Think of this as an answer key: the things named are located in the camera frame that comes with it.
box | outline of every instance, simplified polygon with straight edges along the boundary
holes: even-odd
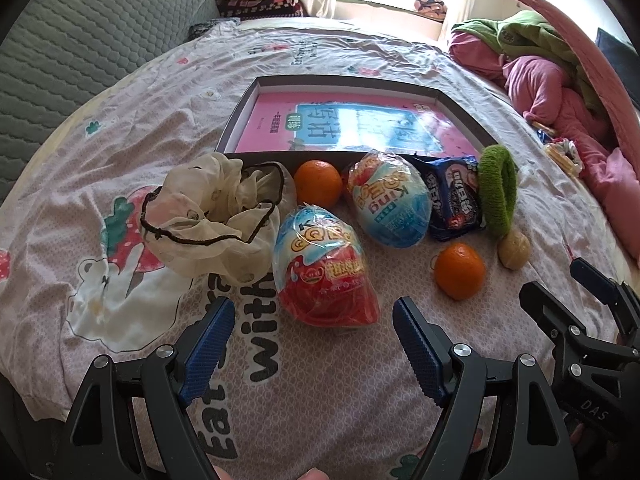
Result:
[[[292,173],[322,159],[338,170],[370,149],[478,156],[495,139],[445,93],[425,86],[335,75],[257,77],[216,149],[246,166],[277,160]]]

blue snack packet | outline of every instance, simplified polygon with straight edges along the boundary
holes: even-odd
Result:
[[[478,197],[478,160],[474,156],[454,156],[426,161],[405,155],[420,172],[429,190],[433,210],[429,232],[444,242],[482,227]]]
[[[549,144],[550,142],[554,141],[545,133],[544,130],[537,129],[536,133],[538,134],[538,138],[540,139],[540,142],[542,142],[542,144]]]

green hair tie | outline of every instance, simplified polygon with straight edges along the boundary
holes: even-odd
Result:
[[[516,207],[516,167],[504,146],[489,146],[478,164],[480,202],[487,230],[503,237],[511,229]]]

pink blanket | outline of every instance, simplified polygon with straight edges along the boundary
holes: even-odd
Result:
[[[481,40],[454,33],[453,59],[494,82],[506,78],[514,108],[527,121],[552,126],[575,142],[584,180],[604,209],[613,231],[636,262],[640,258],[640,124],[631,100],[609,61],[572,20],[545,0],[519,0],[542,14],[569,44],[604,104],[613,132],[595,119],[571,88],[563,70],[548,60],[523,56],[502,67],[500,57]]]

snack packet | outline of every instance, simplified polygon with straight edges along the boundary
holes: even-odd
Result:
[[[273,277],[281,306],[309,325],[354,327],[380,318],[356,233],[321,207],[306,206],[285,218]]]
[[[424,238],[431,200],[420,173],[404,158],[372,150],[343,180],[347,202],[374,240],[404,249]]]
[[[478,197],[478,160],[471,155],[440,158],[427,162],[406,155],[424,179],[433,212],[429,232],[444,242],[482,225]]]

